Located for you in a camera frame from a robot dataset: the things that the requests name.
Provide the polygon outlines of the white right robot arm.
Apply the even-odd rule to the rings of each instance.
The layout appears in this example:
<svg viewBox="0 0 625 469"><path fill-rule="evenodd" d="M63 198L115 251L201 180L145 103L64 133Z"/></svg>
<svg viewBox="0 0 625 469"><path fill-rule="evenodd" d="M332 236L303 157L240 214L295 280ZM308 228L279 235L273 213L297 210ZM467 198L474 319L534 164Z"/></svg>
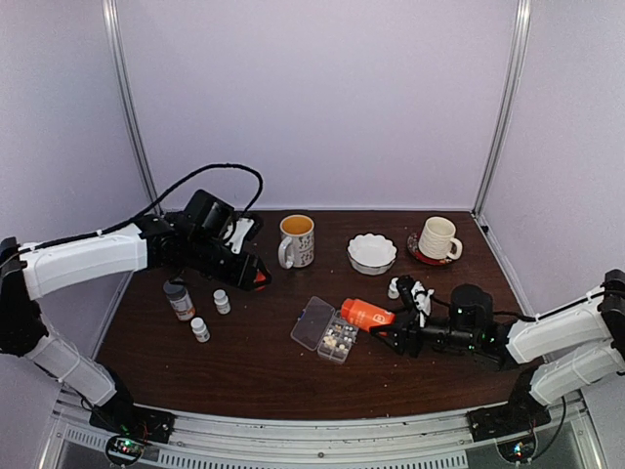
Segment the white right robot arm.
<svg viewBox="0 0 625 469"><path fill-rule="evenodd" d="M456 286L444 318L428 312L432 291L419 290L415 280L396 282L402 311L388 324L368 332L397 354L416 358L424 346L441 352L468 353L495 371L559 353L553 362L538 365L521 377L521 394L501 409L507 430L522 430L538 414L539 406L624 371L624 273L614 269L581 298L537 317L511 314L497 321L492 296L480 287Z"/></svg>

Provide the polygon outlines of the small white pill bottle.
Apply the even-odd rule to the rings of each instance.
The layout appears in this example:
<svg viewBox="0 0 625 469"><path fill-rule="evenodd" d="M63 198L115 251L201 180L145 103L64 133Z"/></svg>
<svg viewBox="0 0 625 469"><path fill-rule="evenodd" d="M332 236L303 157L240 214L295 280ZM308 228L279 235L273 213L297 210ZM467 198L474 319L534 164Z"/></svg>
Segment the small white pill bottle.
<svg viewBox="0 0 625 469"><path fill-rule="evenodd" d="M202 318L193 318L190 322L190 326L196 340L199 343L206 343L210 340L210 331Z"/></svg>

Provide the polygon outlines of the orange pill bottle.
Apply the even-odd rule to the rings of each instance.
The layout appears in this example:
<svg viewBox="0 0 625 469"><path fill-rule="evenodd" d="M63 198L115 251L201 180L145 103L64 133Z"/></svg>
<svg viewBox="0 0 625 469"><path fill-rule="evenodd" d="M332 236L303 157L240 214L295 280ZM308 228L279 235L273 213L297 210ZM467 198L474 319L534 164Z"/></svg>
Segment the orange pill bottle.
<svg viewBox="0 0 625 469"><path fill-rule="evenodd" d="M347 323L369 332L372 327L392 324L396 315L360 299L346 299L340 309Z"/></svg>

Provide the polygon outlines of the grey-capped orange label bottle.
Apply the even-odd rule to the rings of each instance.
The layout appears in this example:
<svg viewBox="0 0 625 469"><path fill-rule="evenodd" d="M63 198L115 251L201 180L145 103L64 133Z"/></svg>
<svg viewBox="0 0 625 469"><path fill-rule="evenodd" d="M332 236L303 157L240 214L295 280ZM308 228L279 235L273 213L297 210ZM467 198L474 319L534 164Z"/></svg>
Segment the grey-capped orange label bottle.
<svg viewBox="0 0 625 469"><path fill-rule="evenodd" d="M194 319L195 307L187 287L180 279L166 280L162 289L179 321Z"/></svg>

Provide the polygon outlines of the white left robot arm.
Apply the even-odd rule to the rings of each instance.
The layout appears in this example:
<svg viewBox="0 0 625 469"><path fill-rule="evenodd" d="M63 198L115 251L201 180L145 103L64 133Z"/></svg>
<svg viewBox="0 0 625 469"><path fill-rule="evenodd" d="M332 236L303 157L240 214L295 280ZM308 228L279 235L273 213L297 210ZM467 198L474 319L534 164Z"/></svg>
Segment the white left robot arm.
<svg viewBox="0 0 625 469"><path fill-rule="evenodd" d="M259 216L237 212L199 190L182 211L146 212L118 228L40 243L8 237L1 242L1 351L34 362L102 406L104 420L118 433L130 434L140 426L139 410L121 398L110 371L53 327L41 300L159 268L193 270L234 288L258 290L271 282L271 274L244 245L262 226Z"/></svg>

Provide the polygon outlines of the orange bottle cap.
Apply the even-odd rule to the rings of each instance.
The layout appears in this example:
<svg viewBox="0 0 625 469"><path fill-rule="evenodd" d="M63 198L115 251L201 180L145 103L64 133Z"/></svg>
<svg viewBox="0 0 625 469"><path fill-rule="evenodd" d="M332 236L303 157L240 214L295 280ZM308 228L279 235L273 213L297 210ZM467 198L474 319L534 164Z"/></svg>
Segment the orange bottle cap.
<svg viewBox="0 0 625 469"><path fill-rule="evenodd" d="M271 275L264 274L261 271L256 273L256 277L254 279L253 287L255 290L261 290L265 288L267 285L271 283Z"/></svg>

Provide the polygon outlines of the clear plastic pill organizer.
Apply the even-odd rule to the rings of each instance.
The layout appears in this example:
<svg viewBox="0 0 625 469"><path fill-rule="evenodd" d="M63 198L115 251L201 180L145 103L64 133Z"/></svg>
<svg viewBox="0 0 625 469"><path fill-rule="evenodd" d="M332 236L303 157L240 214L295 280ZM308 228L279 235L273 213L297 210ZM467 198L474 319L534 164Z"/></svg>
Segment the clear plastic pill organizer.
<svg viewBox="0 0 625 469"><path fill-rule="evenodd" d="M313 296L299 314L290 337L305 349L334 363L343 364L356 343L359 328L341 318L340 313L324 300ZM326 335L350 337L352 345L346 354L330 353L322 346Z"/></svg>

